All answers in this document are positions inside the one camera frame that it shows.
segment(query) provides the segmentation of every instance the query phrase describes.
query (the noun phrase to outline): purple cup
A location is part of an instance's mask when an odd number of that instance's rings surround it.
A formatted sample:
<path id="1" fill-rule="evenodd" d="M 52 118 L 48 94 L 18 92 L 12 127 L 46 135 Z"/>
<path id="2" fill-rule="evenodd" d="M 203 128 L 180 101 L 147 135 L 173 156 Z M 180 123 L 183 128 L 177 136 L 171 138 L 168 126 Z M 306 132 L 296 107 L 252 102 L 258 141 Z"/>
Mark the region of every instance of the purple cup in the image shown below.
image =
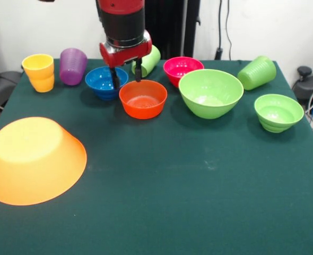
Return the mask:
<path id="1" fill-rule="evenodd" d="M 69 86 L 78 85 L 87 66 L 87 56 L 75 48 L 65 49 L 60 56 L 60 79 Z"/>

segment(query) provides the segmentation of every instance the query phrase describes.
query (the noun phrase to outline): yellow cup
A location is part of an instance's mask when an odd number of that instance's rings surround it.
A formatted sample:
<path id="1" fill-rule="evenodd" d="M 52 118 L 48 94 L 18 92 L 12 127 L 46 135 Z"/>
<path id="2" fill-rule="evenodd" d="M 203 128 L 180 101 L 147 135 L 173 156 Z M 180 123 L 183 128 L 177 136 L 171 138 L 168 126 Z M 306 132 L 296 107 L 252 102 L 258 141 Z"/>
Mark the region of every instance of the yellow cup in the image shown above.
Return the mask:
<path id="1" fill-rule="evenodd" d="M 54 59 L 47 54 L 35 54 L 22 61 L 25 73 L 37 92 L 48 92 L 54 87 Z"/>

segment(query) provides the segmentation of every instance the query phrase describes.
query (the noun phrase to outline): table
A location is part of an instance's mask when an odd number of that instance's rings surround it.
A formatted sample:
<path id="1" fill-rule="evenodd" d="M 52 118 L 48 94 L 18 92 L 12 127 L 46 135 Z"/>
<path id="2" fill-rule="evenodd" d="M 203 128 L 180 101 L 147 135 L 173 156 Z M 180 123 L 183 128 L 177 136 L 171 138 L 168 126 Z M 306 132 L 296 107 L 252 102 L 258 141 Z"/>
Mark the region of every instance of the table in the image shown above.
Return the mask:
<path id="1" fill-rule="evenodd" d="M 237 75 L 248 62 L 203 63 Z M 87 72 L 102 65 L 90 60 Z M 168 100 L 160 116 L 140 121 L 84 82 L 65 87 L 58 66 L 49 93 L 22 77 L 0 129 L 18 118 L 51 118 L 83 142 L 88 164 L 56 199 L 0 203 L 0 254 L 313 254 L 313 132 L 304 118 L 268 133 L 253 107 L 267 93 L 294 97 L 279 68 L 231 112 L 202 120 L 161 61 L 149 79 L 165 85 Z"/>

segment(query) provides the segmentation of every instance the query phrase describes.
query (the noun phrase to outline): bowl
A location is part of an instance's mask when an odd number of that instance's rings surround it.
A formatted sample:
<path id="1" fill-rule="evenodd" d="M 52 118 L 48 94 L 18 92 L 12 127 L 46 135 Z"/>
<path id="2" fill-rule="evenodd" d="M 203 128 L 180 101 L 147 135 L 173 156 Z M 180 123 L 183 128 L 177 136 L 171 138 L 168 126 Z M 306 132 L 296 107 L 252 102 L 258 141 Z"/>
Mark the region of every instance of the bowl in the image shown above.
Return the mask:
<path id="1" fill-rule="evenodd" d="M 121 68 L 115 68 L 120 80 L 120 88 L 128 81 L 128 74 Z M 110 69 L 107 66 L 93 69 L 86 75 L 86 84 L 102 100 L 110 101 L 119 97 L 119 89 L 114 89 Z"/>
<path id="2" fill-rule="evenodd" d="M 186 74 L 179 83 L 187 107 L 198 117 L 219 118 L 241 99 L 244 88 L 233 75 L 203 69 Z"/>
<path id="3" fill-rule="evenodd" d="M 304 116 L 304 109 L 297 101 L 278 94 L 258 97 L 254 108 L 263 128 L 272 133 L 289 129 Z"/>
<path id="4" fill-rule="evenodd" d="M 165 105 L 167 90 L 156 81 L 141 80 L 127 83 L 119 93 L 125 112 L 140 120 L 158 116 Z"/>
<path id="5" fill-rule="evenodd" d="M 53 120 L 23 118 L 0 130 L 0 202 L 27 206 L 53 199 L 81 177 L 83 145 Z"/>
<path id="6" fill-rule="evenodd" d="M 204 65 L 199 60 L 191 57 L 174 57 L 165 62 L 163 69 L 170 82 L 178 88 L 179 81 L 185 74 L 204 69 Z"/>

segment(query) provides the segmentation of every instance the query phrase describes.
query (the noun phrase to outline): green bowl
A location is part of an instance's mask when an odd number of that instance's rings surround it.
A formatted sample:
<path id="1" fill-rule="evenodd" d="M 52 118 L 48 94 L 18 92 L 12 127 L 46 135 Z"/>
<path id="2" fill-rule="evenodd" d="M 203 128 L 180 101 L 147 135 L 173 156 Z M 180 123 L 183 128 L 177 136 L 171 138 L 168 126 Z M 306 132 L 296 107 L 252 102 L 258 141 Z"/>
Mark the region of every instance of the green bowl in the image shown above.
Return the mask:
<path id="1" fill-rule="evenodd" d="M 289 129 L 304 116 L 304 109 L 297 101 L 278 94 L 258 97 L 254 108 L 263 128 L 272 133 Z"/>
<path id="2" fill-rule="evenodd" d="M 179 90 L 185 104 L 198 117 L 219 118 L 231 110 L 241 99 L 244 88 L 229 73 L 202 69 L 181 78 Z"/>

